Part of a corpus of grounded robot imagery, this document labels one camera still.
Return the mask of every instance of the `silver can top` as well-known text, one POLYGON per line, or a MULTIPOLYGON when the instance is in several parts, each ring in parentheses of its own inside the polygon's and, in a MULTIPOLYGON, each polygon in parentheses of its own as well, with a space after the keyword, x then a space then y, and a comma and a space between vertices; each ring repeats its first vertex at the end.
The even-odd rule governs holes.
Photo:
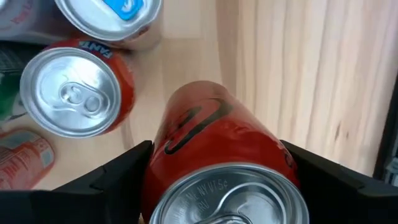
POLYGON ((34 57, 21 77, 21 98, 43 128, 69 138, 107 130, 121 106, 113 71, 84 50, 59 47, 34 57))
POLYGON ((299 190, 254 164, 221 164, 181 178, 163 195, 150 224, 307 224, 299 190))
POLYGON ((68 20, 100 40, 118 41, 154 21, 162 0, 55 0, 68 20))
POLYGON ((0 0, 0 11, 6 7, 8 0, 0 0))

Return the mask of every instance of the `red and white can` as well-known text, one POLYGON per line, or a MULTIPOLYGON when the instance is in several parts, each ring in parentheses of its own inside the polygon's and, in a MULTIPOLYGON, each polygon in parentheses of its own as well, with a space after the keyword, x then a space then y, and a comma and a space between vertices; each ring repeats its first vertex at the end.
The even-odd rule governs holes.
POLYGON ((221 85, 169 99, 144 177, 142 214, 160 223, 308 223, 296 163, 221 85))
POLYGON ((0 134, 0 190, 31 189, 54 165, 50 143, 36 133, 0 134))
POLYGON ((54 0, 0 1, 0 40, 51 44, 76 32, 54 0))
POLYGON ((118 127, 135 101, 130 52, 91 39, 57 42, 34 57, 21 77, 21 99, 43 128, 87 138, 118 127))

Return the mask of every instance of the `light wooden board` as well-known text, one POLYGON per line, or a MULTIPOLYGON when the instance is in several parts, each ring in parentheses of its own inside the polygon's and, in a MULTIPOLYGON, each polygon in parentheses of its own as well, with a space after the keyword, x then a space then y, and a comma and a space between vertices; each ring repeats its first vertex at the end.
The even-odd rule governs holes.
POLYGON ((154 139, 169 96, 195 80, 222 83, 278 138, 373 172, 398 65, 396 0, 165 0, 164 39, 136 53, 137 102, 117 130, 49 139, 53 189, 154 139))

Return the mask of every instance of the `wood grain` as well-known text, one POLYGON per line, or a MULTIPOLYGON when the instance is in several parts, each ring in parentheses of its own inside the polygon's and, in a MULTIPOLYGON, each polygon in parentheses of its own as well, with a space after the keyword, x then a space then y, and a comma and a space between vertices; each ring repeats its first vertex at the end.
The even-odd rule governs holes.
POLYGON ((28 127, 57 150, 51 189, 154 139, 165 104, 195 80, 222 83, 278 138, 371 175, 398 69, 395 0, 165 0, 162 42, 136 52, 137 101, 91 139, 28 127))

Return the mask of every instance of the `aluminum can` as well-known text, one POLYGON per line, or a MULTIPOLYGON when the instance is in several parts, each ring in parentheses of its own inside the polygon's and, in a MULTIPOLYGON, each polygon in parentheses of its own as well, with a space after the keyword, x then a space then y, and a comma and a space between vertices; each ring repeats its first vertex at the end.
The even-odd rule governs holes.
POLYGON ((60 136, 107 133, 129 115, 135 101, 129 64, 124 52, 92 40, 57 42, 27 64, 22 102, 38 124, 60 136))
POLYGON ((0 190, 31 189, 54 165, 50 143, 31 131, 0 134, 0 190))
POLYGON ((162 0, 55 2, 78 29, 112 47, 144 50, 160 41, 162 0))
POLYGON ((24 114, 19 80, 30 59, 43 49, 42 46, 0 42, 0 128, 7 121, 24 114))
POLYGON ((309 223, 288 150, 221 85, 169 99, 147 167, 142 214, 160 223, 309 223))
POLYGON ((74 33, 54 0, 0 0, 0 40, 51 44, 74 33))

